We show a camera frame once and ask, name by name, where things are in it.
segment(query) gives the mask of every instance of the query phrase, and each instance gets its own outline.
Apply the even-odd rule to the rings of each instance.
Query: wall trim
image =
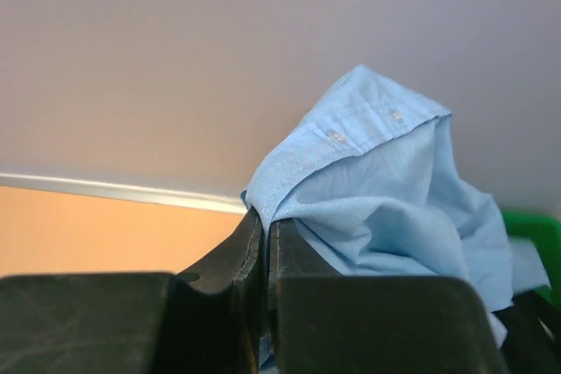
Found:
[[[241,199],[166,190],[162,188],[129,186],[99,181],[73,180],[58,177],[42,177],[14,173],[0,173],[0,186],[30,188],[47,192],[81,194],[124,201],[158,203],[243,215],[246,210]]]

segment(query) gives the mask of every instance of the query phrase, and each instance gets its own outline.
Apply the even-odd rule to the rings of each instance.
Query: beige wall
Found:
[[[561,207],[559,28],[559,0],[0,0],[0,173],[238,198],[364,63],[454,111],[470,183]]]
[[[0,187],[0,276],[172,271],[223,241],[241,215]]]

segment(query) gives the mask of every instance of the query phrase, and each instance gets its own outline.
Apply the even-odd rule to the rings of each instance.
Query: orange wall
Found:
[[[222,242],[241,215],[0,187],[0,276],[180,271]]]

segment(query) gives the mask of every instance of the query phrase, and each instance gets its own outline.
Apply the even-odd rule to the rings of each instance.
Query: shirt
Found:
[[[359,66],[263,160],[242,198],[347,275],[445,275],[489,312],[513,297],[513,260],[492,195],[458,176],[451,112]],[[505,331],[492,315],[498,342]]]

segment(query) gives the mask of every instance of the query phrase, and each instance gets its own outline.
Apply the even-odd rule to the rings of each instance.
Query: green object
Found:
[[[561,223],[556,219],[526,212],[503,211],[509,236],[528,238],[537,248],[543,267],[550,278],[548,287],[538,293],[561,309]]]

